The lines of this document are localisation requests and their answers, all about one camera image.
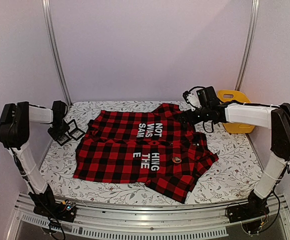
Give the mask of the red black plaid shirt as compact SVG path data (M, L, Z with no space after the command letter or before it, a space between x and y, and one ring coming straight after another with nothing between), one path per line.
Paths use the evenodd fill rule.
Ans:
M162 103L150 112L102 110L89 121L75 151L73 177L111 183L143 183L184 203L197 181L218 161L206 135L177 117L183 110ZM174 163L173 157L182 159Z

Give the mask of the white brooch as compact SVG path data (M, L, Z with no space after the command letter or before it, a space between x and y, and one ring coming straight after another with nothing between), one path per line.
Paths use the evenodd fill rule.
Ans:
M180 164L182 162L182 159L180 157L173 157L172 158L172 161L175 163L175 164Z

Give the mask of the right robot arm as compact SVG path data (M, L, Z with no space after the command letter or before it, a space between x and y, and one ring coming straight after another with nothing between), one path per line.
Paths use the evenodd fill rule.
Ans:
M290 173L290 104L261 104L235 99L221 101L213 86L195 86L183 92L182 96L191 107L181 118L183 124L246 124L271 131L269 160L243 208L247 218L254 218L263 210L267 198L274 192L284 174Z

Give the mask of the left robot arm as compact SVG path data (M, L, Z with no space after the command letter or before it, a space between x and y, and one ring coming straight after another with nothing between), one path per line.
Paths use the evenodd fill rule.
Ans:
M67 110L67 104L61 100L54 101L52 108L23 101L5 104L0 116L0 142L13 157L35 206L48 217L55 217L60 210L50 185L34 160L29 142L30 123L50 125L47 132L58 142L68 137L66 132L70 127L64 120Z

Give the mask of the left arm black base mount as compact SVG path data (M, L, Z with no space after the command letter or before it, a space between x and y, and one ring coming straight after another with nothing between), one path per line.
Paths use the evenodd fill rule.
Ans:
M59 221L73 223L76 218L77 208L74 206L68 210L68 206L55 200L53 191L47 188L44 193L29 192L34 202L33 212L44 217L56 217Z

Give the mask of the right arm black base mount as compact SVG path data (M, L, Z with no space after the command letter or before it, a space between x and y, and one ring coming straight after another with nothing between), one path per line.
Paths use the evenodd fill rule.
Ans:
M268 196L265 198L258 197L252 190L247 198L247 203L231 203L225 209L225 216L230 223L250 220L265 216L270 213Z

